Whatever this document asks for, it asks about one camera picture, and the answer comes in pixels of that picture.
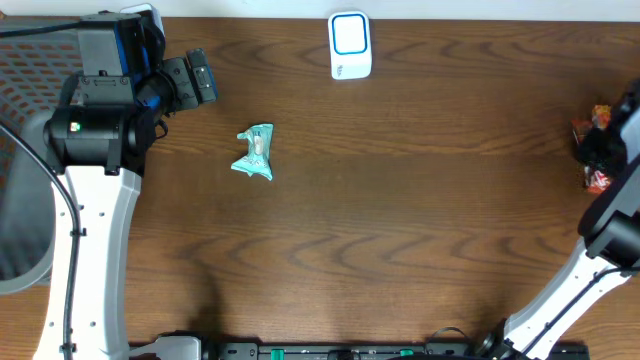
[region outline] mesh basket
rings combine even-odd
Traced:
[[[10,19],[0,21],[0,31],[64,22]],[[64,80],[81,69],[75,30],[0,40],[0,121],[43,158],[43,125],[58,104]],[[49,180],[0,132],[0,295],[48,282],[53,233]]]

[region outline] light blue wrapper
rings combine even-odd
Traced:
[[[269,147],[271,146],[272,124],[254,125],[238,134],[238,139],[249,141],[249,153],[231,164],[231,169],[246,172],[249,176],[260,174],[269,181],[273,180],[269,166]]]

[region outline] blue square outline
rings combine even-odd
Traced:
[[[354,17],[354,16],[358,16],[359,18],[362,19],[362,27],[364,28],[364,49],[362,49],[361,51],[352,51],[352,52],[342,53],[342,52],[338,51],[338,47],[336,46],[337,45],[337,41],[336,41],[336,26],[335,26],[335,22],[336,22],[336,19],[339,18],[339,17]],[[369,48],[369,42],[367,41],[367,22],[365,21],[364,16],[362,16],[361,14],[344,14],[344,15],[335,16],[331,20],[331,32],[333,33],[333,50],[338,55],[362,54],[365,51],[367,51],[367,49]]]

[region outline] red candy wrapper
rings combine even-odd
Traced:
[[[591,112],[591,121],[589,120],[573,120],[573,136],[576,142],[580,144],[587,133],[597,127],[605,129],[611,121],[611,106],[596,105]],[[598,170],[593,170],[588,166],[584,167],[585,186],[587,191],[592,194],[601,194],[611,184],[611,179]]]

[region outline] wood grain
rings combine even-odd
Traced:
[[[638,74],[638,25],[373,21],[374,69],[336,82],[325,21],[165,19],[203,47],[218,103],[150,150],[129,244],[132,341],[174,329],[265,342],[482,335],[565,262],[593,197],[569,121]],[[275,124],[275,179],[231,171]],[[636,281],[566,335],[634,359]],[[1,358],[37,346],[46,288],[0,298]]]

